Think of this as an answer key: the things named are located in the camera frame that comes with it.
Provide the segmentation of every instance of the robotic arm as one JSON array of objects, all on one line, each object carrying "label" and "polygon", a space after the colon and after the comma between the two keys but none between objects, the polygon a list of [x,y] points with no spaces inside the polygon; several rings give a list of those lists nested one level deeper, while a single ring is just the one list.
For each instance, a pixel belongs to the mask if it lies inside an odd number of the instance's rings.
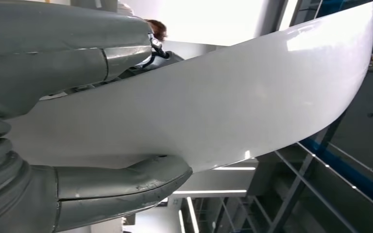
[{"label": "robotic arm", "polygon": [[152,48],[167,56],[151,34],[137,17],[0,0],[0,233],[51,233],[133,214],[192,174],[169,155],[124,169],[32,166],[2,138],[11,128],[3,120],[26,114],[42,96],[114,80],[144,66]]}]

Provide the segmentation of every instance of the wall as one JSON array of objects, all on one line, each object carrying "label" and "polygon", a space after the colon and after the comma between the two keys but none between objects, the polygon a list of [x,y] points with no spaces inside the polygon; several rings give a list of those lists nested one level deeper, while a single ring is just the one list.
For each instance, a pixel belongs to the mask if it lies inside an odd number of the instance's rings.
[{"label": "wall", "polygon": [[167,207],[155,207],[136,214],[134,226],[124,226],[131,233],[180,233],[178,211],[181,200],[169,199]]},{"label": "wall", "polygon": [[217,46],[178,41],[165,41],[163,49],[166,51],[175,52],[184,59],[189,59],[215,51]]},{"label": "wall", "polygon": [[117,218],[106,222],[91,225],[90,233],[121,233],[122,219]]},{"label": "wall", "polygon": [[136,16],[166,24],[168,40],[234,45],[260,36],[268,0],[122,0]]},{"label": "wall", "polygon": [[59,232],[59,233],[93,233],[93,232],[91,232],[90,226],[86,226],[86,227],[81,227],[81,228],[72,229],[69,231],[64,231],[64,232]]},{"label": "wall", "polygon": [[[45,0],[29,0],[29,1],[45,2]],[[63,4],[63,5],[70,5],[70,0],[49,0],[49,2],[56,3],[56,4]]]}]

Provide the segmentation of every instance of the ceiling light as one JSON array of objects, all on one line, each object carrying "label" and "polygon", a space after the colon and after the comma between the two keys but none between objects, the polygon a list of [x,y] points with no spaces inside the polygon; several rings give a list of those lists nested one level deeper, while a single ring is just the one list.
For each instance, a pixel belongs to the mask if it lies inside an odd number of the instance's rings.
[{"label": "ceiling light", "polygon": [[247,150],[245,152],[245,159],[250,159],[251,158],[251,152],[249,150]]},{"label": "ceiling light", "polygon": [[175,191],[173,194],[204,194],[204,193],[246,193],[247,190],[202,190],[202,191]]},{"label": "ceiling light", "polygon": [[194,228],[194,232],[199,233],[197,217],[195,216],[194,206],[192,205],[191,197],[187,197],[186,201],[188,202],[189,214],[191,215],[192,227]]},{"label": "ceiling light", "polygon": [[255,170],[255,167],[217,167],[214,170]]},{"label": "ceiling light", "polygon": [[182,218],[182,211],[178,211],[179,214],[179,223],[181,224],[181,233],[185,233],[184,219]]},{"label": "ceiling light", "polygon": [[282,15],[281,23],[279,24],[278,31],[289,28],[292,18],[295,14],[295,8],[297,7],[298,0],[287,0],[284,14]]}]

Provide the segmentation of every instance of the white panel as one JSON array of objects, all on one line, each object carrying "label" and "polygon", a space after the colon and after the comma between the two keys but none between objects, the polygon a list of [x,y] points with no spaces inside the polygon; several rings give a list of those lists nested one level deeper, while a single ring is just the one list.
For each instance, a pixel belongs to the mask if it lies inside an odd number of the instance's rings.
[{"label": "white panel", "polygon": [[293,144],[333,122],[366,74],[373,3],[74,95],[11,119],[34,164],[122,167],[182,156],[195,172]]},{"label": "white panel", "polygon": [[230,46],[260,36],[267,0],[122,0],[136,16],[157,19],[168,40]]}]

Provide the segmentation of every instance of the white curved panel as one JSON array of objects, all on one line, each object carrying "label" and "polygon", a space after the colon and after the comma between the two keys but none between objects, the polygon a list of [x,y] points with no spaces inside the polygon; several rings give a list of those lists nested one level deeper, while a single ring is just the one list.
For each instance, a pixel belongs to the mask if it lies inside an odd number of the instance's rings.
[{"label": "white curved panel", "polygon": [[194,171],[259,156],[334,121],[366,74],[373,3],[60,99],[10,120],[34,164],[121,167],[150,153]]}]

